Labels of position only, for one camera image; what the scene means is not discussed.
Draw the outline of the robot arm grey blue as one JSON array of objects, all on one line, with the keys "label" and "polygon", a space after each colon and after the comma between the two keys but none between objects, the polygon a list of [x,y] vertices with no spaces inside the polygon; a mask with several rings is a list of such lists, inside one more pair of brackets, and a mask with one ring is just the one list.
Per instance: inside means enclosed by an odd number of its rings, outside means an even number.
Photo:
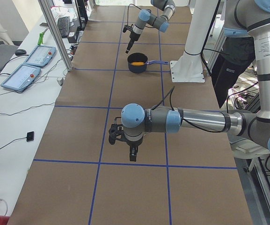
[{"label": "robot arm grey blue", "polygon": [[166,107],[157,104],[144,109],[128,104],[121,112],[121,124],[109,129],[109,143],[122,141],[135,161],[138,147],[147,133],[176,133],[181,127],[211,133],[229,132],[243,136],[270,151],[270,0],[230,0],[226,4],[225,35],[254,38],[261,109],[258,113],[211,112]]},{"label": "robot arm grey blue", "polygon": [[131,26],[127,24],[123,28],[123,33],[127,30],[130,31],[130,41],[126,48],[125,53],[129,53],[133,44],[139,40],[146,25],[150,25],[152,28],[159,30],[160,32],[166,32],[169,27],[169,20],[175,13],[175,3],[173,0],[152,0],[151,4],[160,9],[163,13],[160,16],[152,14],[151,10],[141,9],[137,20]]}]

